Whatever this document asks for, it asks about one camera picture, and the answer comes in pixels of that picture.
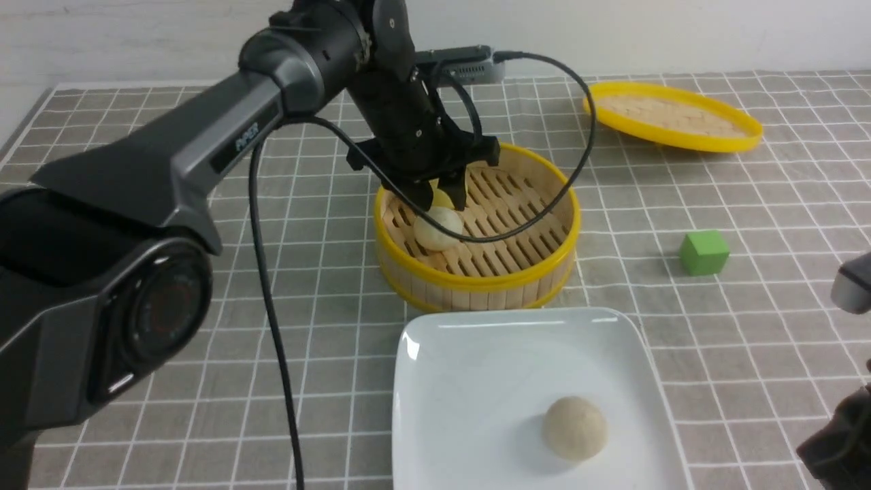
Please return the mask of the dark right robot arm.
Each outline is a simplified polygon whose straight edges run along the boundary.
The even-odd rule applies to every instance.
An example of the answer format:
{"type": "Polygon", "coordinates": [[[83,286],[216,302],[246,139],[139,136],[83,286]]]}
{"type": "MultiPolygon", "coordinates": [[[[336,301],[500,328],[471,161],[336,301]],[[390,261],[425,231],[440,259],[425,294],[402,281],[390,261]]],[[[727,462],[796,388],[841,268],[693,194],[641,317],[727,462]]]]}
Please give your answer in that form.
{"type": "Polygon", "coordinates": [[[869,184],[808,161],[594,169],[567,300],[628,313],[697,489],[815,489],[794,453],[869,381],[869,319],[837,311],[869,184]]]}

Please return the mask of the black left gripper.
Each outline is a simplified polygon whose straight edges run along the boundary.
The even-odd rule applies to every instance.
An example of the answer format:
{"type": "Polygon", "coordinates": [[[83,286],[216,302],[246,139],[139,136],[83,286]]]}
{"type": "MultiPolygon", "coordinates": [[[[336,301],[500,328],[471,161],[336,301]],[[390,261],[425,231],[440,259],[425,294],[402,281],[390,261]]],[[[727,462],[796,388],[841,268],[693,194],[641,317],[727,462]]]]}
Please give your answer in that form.
{"type": "Polygon", "coordinates": [[[401,185],[401,200],[416,213],[426,213],[433,204],[430,180],[455,207],[467,207],[466,167],[476,162],[498,165],[501,148],[496,137],[482,130],[461,130],[442,103],[439,78],[442,68],[429,76],[420,74],[416,63],[404,80],[385,71],[361,74],[350,88],[352,102],[366,121],[373,137],[349,148],[346,162],[353,170],[380,170],[395,185],[401,185]]]}

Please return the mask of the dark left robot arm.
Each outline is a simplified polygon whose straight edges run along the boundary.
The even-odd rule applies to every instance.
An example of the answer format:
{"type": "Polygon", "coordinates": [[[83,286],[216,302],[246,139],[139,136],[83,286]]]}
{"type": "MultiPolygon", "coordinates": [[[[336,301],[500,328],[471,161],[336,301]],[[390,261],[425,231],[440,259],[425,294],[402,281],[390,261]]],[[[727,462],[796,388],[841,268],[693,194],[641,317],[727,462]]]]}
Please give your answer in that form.
{"type": "Polygon", "coordinates": [[[500,146],[450,123],[402,1],[295,1],[243,45],[237,71],[127,136],[40,165],[2,195],[2,487],[30,483],[42,431],[81,424],[196,336],[222,252],[208,197],[273,131],[348,92],[373,138],[349,143],[419,208],[456,209],[467,165],[500,146]]]}

